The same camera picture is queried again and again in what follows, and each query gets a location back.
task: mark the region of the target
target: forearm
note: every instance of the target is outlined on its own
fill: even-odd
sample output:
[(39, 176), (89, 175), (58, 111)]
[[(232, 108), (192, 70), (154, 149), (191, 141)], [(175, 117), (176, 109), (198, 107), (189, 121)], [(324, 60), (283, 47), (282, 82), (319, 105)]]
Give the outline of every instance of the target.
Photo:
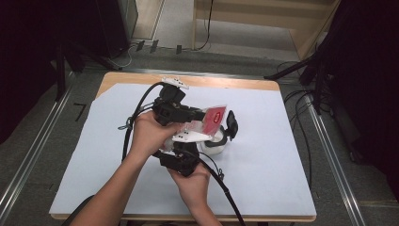
[(204, 204), (202, 206), (189, 208), (191, 215), (198, 225), (221, 225), (211, 208)]
[(128, 155), (72, 225), (118, 225), (147, 158)]

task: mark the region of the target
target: wooden table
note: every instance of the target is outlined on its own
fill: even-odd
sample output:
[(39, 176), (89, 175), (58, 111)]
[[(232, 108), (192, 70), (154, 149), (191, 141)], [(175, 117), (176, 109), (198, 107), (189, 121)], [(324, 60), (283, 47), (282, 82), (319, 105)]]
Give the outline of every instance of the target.
[[(109, 179), (120, 164), (124, 139), (124, 131), (118, 131), (117, 127), (133, 113), (149, 84), (160, 81), (162, 76), (105, 75), (50, 210), (53, 218), (66, 218)], [(240, 128), (236, 138), (227, 143), (221, 154), (213, 155), (213, 159), (225, 172), (224, 182), (245, 222), (314, 221), (314, 204), (278, 84), (207, 76), (180, 78), (190, 86), (184, 90), (182, 104), (195, 107), (227, 104), (228, 110), (236, 115)], [(152, 91), (147, 98), (149, 102), (158, 93)], [(209, 185), (208, 203), (220, 221), (238, 221), (215, 180)], [(193, 220), (157, 158), (150, 158), (141, 171), (123, 218)]]
[[(217, 0), (212, 21), (288, 28), (299, 58), (304, 59), (328, 31), (339, 3), (340, 0)], [(208, 19), (210, 4), (211, 0), (194, 1), (193, 48), (196, 20)]]

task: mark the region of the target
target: white tabletop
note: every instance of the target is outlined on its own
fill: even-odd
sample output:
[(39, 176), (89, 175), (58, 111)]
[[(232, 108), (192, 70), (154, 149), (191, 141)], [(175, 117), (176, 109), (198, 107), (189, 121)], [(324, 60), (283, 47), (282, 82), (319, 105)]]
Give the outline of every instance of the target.
[[(119, 166), (125, 131), (118, 127), (131, 116), (149, 86), (117, 84), (92, 103), (50, 209), (54, 218), (70, 214), (85, 198), (95, 194)], [(159, 90), (153, 90), (145, 103), (152, 102)], [(190, 87), (184, 92), (183, 105), (227, 105), (227, 110), (235, 114), (239, 124), (236, 138), (228, 141), (225, 150), (213, 155), (213, 159), (223, 169), (224, 183), (245, 220), (315, 219), (311, 193), (279, 91)], [(208, 194), (208, 203), (220, 219), (235, 219), (215, 180), (211, 180)], [(190, 218), (177, 186), (159, 159), (151, 157), (141, 171), (124, 216)]]

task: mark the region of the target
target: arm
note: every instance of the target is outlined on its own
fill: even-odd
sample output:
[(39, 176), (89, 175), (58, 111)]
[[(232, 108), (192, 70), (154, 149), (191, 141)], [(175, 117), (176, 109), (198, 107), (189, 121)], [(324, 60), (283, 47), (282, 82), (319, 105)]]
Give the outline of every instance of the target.
[(180, 195), (198, 225), (221, 225), (208, 206), (208, 185), (211, 173), (202, 165), (188, 177), (183, 177), (175, 170), (168, 170)]
[(154, 119), (152, 111), (141, 114), (135, 122), (130, 152), (71, 225), (118, 225), (147, 159), (179, 128), (180, 125), (176, 123), (161, 126)]

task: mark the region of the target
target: human hand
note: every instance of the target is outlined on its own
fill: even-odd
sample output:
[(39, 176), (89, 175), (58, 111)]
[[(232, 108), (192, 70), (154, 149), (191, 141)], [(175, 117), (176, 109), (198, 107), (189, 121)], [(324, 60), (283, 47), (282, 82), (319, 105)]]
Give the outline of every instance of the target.
[(194, 172), (188, 177), (178, 171), (168, 169), (170, 176), (179, 188), (180, 195), (190, 211), (207, 206), (208, 185), (211, 173), (198, 164)]
[(129, 153), (144, 154), (148, 158), (163, 145), (167, 138), (173, 136), (181, 128), (181, 125), (171, 123), (162, 126), (155, 120), (155, 113), (148, 111), (137, 117), (134, 128)]

